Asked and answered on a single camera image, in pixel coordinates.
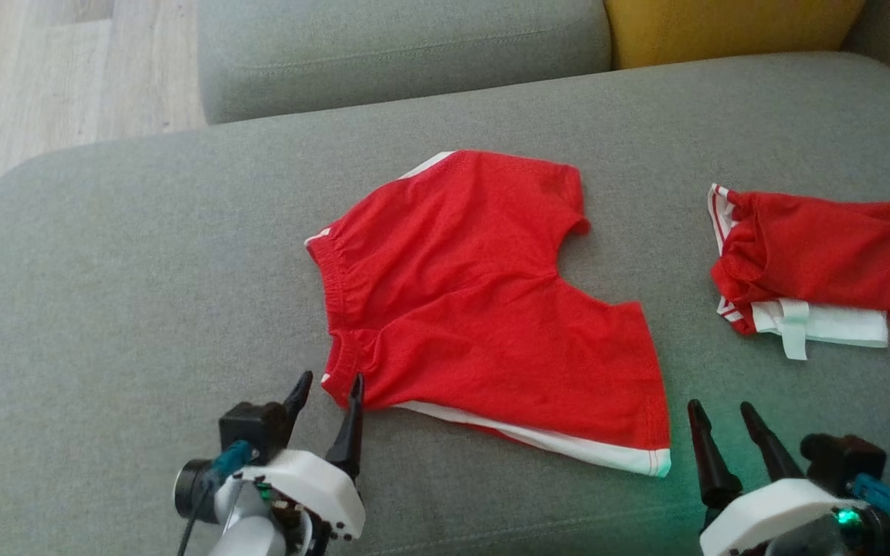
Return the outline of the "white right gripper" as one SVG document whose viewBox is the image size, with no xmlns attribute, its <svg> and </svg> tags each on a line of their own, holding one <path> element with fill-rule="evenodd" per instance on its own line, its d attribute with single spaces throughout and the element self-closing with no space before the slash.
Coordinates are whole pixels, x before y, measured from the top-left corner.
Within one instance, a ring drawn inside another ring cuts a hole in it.
<svg viewBox="0 0 890 556">
<path fill-rule="evenodd" d="M 746 495 L 713 439 L 701 402 L 688 402 L 701 500 L 708 510 L 721 510 L 700 535 L 703 556 L 748 556 L 756 548 L 760 556 L 844 556 L 837 512 L 868 504 L 802 479 L 803 471 L 751 402 L 742 402 L 739 411 L 772 482 Z"/>
</svg>

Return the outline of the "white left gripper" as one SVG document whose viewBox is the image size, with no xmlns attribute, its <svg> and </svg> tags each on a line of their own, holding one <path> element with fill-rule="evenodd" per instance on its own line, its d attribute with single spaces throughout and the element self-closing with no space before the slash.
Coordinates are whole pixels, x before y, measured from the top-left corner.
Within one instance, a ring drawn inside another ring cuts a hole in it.
<svg viewBox="0 0 890 556">
<path fill-rule="evenodd" d="M 314 373 L 304 371 L 283 401 L 281 447 L 310 397 Z M 359 541 L 366 510 L 353 480 L 361 470 L 365 377 L 357 374 L 335 442 L 325 460 L 283 450 L 264 466 L 246 465 L 218 490 L 223 534 L 243 541 Z"/>
</svg>

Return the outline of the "red shorts with white band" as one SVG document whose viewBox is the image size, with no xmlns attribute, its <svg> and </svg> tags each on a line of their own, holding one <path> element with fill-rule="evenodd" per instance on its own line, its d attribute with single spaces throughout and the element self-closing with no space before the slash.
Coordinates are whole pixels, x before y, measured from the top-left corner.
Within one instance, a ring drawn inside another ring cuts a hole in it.
<svg viewBox="0 0 890 556">
<path fill-rule="evenodd" d="M 578 168 L 446 151 L 308 237 L 347 405 L 409 409 L 650 477 L 671 468 L 663 373 L 639 303 L 559 274 L 589 232 Z"/>
</svg>

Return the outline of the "red shorts with white waistband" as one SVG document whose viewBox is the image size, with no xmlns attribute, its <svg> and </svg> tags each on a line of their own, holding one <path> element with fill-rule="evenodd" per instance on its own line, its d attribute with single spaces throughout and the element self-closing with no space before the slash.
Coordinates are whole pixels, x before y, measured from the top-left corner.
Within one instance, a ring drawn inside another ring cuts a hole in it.
<svg viewBox="0 0 890 556">
<path fill-rule="evenodd" d="M 775 334 L 790 360 L 811 341 L 886 348 L 890 203 L 844 203 L 713 184 L 717 313 L 739 334 Z"/>
</svg>

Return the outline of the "large grey sofa ottoman cushion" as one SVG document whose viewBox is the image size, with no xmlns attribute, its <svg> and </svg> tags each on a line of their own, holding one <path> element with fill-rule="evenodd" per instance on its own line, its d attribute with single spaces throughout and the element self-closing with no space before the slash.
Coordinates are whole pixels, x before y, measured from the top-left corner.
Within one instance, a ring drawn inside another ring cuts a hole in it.
<svg viewBox="0 0 890 556">
<path fill-rule="evenodd" d="M 784 358 L 715 314 L 717 182 L 890 201 L 890 68 L 850 53 L 713 59 L 102 142 L 0 178 L 0 556 L 173 556 L 175 476 L 237 402 L 283 400 L 331 338 L 303 241 L 454 148 L 576 166 L 593 229 L 559 264 L 639 300 L 672 468 L 601 469 L 407 411 L 367 415 L 360 541 L 331 556 L 699 556 L 688 400 L 732 472 L 767 481 L 739 404 L 791 450 L 888 454 L 890 346 Z"/>
</svg>

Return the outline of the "grey sofa seat cushion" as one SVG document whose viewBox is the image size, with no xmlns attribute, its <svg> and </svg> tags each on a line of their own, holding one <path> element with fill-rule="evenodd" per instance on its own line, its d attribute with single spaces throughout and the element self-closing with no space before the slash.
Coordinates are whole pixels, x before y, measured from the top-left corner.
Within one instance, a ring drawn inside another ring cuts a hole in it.
<svg viewBox="0 0 890 556">
<path fill-rule="evenodd" d="M 604 73 L 603 0 L 198 0 L 208 124 Z"/>
</svg>

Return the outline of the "yellow sofa backrest cushion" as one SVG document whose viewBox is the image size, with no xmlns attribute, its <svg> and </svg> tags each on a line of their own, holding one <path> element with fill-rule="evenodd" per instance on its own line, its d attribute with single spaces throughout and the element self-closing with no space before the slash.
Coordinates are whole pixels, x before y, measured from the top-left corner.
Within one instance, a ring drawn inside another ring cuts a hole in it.
<svg viewBox="0 0 890 556">
<path fill-rule="evenodd" d="M 615 70 L 834 52 L 866 0 L 603 0 Z"/>
</svg>

